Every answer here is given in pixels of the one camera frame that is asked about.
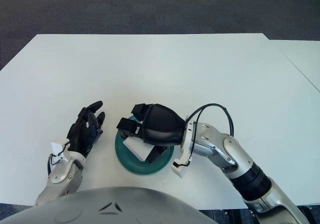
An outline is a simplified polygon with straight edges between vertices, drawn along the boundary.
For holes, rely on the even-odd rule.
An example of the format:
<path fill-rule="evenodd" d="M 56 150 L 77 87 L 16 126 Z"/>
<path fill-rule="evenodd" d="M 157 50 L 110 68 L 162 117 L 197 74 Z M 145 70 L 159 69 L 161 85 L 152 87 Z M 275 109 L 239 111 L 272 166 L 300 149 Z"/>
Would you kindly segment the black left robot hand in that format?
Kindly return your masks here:
<path fill-rule="evenodd" d="M 69 151 L 80 153 L 85 158 L 88 156 L 94 143 L 103 133 L 102 125 L 106 114 L 102 111 L 98 116 L 95 115 L 102 105 L 103 102 L 100 100 L 81 109 L 67 134 Z"/>

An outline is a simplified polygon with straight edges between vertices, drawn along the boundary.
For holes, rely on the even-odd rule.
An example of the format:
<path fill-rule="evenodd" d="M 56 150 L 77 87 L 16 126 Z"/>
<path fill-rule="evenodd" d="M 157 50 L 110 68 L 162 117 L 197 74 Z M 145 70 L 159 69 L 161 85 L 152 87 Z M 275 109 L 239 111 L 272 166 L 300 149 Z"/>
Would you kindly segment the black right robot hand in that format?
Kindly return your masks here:
<path fill-rule="evenodd" d="M 125 139 L 134 137 L 153 145 L 146 161 L 151 164 L 169 148 L 183 141 L 186 122 L 172 109 L 161 104 L 136 104 L 131 113 L 136 120 L 121 118 L 118 133 Z"/>

